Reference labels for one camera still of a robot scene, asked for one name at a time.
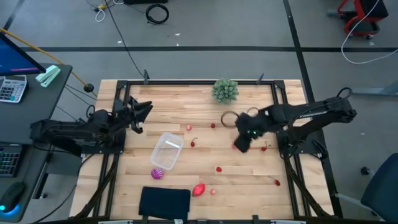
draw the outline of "computer monitor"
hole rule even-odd
[[[0,77],[45,73],[45,69],[5,35],[0,34]]]

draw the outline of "blue chair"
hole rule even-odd
[[[376,173],[367,167],[361,173],[372,176],[361,201],[340,193],[335,197],[373,211],[387,222],[398,222],[398,153],[391,155]]]

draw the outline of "small potted plant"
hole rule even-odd
[[[236,81],[222,78],[213,85],[213,97],[221,104],[229,104],[239,95]]]

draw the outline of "gray floor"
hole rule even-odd
[[[100,0],[89,0],[98,4]],[[0,0],[0,26],[11,14],[17,0]],[[339,19],[326,16],[339,0],[290,0],[302,47],[339,47],[345,38]],[[350,39],[348,47],[398,47],[395,26],[398,2],[384,0],[390,16],[381,24],[381,33],[372,41]],[[147,5],[135,6],[145,11]],[[111,8],[128,46],[273,46],[293,47],[282,0],[170,0],[170,19],[152,26],[144,16],[125,5]],[[97,23],[95,12],[84,0],[25,1],[10,31],[40,47],[117,47],[123,46],[109,13]],[[295,52],[131,52],[139,68],[151,78],[264,78],[301,79]],[[29,53],[40,62],[52,60],[40,53]],[[73,65],[74,71],[96,90],[104,78],[140,78],[125,52],[54,52]],[[352,60],[367,60],[382,54],[351,53]],[[398,55],[368,65],[352,65],[339,53],[304,53],[308,75],[316,100],[334,96],[344,86],[383,86],[396,80]],[[81,88],[71,76],[68,84]],[[377,168],[397,152],[393,131],[398,126],[397,98],[353,96],[358,111],[351,124],[325,128],[333,172],[339,192],[360,198],[368,180],[359,174],[362,166]],[[72,116],[84,117],[86,105],[64,91],[59,107]],[[56,109],[54,119],[71,120]],[[50,197],[32,201],[23,223],[32,222],[58,205],[76,183],[76,177],[50,176],[45,192]],[[71,200],[48,220],[65,219]],[[374,219],[368,211],[341,203],[348,218]]]

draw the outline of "purple ball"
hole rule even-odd
[[[160,168],[153,169],[152,172],[150,172],[150,174],[156,180],[159,180],[163,177],[163,171]]]

